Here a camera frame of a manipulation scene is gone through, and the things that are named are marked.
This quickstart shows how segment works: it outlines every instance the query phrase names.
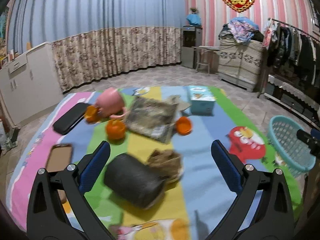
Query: blue striped curtain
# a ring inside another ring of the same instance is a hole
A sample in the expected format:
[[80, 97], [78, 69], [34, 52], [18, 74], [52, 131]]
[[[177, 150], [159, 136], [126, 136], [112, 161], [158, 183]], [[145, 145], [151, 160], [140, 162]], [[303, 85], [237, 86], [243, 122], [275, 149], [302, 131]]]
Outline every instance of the blue striped curtain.
[[8, 50], [119, 27], [181, 27], [185, 0], [15, 0]]

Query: pink mug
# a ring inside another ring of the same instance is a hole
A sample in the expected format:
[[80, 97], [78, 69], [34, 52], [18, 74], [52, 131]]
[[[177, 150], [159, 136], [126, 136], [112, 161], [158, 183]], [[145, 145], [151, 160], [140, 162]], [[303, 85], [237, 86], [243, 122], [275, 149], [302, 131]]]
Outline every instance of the pink mug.
[[[113, 87], [106, 89], [98, 96], [95, 106], [99, 108], [103, 117], [110, 117], [111, 119], [123, 119], [126, 114], [124, 107], [124, 100], [120, 93]], [[122, 115], [115, 115], [119, 111], [123, 111]]]

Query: curtain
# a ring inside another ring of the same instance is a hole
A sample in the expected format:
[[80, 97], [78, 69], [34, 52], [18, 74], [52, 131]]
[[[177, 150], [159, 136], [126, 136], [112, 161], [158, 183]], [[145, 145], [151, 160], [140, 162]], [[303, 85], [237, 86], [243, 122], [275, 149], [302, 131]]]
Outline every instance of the curtain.
[[180, 62], [181, 29], [122, 27], [82, 33], [52, 43], [63, 91], [148, 66]]
[[53, 43], [63, 91], [180, 62], [185, 0], [15, 0], [8, 50]]
[[52, 43], [63, 91], [121, 72], [181, 61], [184, 0], [106, 0], [106, 4], [107, 28]]

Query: tiled floor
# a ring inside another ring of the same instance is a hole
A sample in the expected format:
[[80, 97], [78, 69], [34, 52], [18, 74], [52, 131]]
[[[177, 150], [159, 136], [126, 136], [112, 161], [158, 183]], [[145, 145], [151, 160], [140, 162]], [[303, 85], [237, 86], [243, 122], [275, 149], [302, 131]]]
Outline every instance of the tiled floor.
[[[311, 130], [302, 120], [276, 103], [267, 99], [257, 98], [257, 93], [249, 93], [244, 89], [221, 81], [215, 74], [195, 73], [195, 70], [184, 68], [180, 65], [152, 67], [121, 74], [72, 89], [69, 93], [100, 91], [111, 86], [125, 88], [186, 85], [207, 85], [222, 88], [228, 98], [265, 134], [268, 130], [268, 123], [271, 117], [278, 114], [292, 118], [308, 132]], [[46, 118], [47, 115], [22, 127], [18, 137], [19, 146], [0, 157], [0, 199], [2, 201], [5, 199], [5, 191], [21, 153]]]

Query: orange cup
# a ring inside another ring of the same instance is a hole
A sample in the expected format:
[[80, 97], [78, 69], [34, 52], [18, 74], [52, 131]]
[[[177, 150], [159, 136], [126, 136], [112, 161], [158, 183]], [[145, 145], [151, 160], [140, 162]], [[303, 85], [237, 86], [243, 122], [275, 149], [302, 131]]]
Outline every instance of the orange cup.
[[192, 131], [191, 121], [185, 116], [180, 117], [176, 121], [176, 130], [181, 135], [187, 135], [191, 133]]
[[111, 119], [106, 125], [106, 133], [110, 140], [119, 140], [125, 136], [126, 127], [120, 120]]
[[84, 113], [84, 118], [87, 120], [87, 122], [97, 122], [99, 121], [98, 111], [99, 108], [95, 106], [88, 106]]

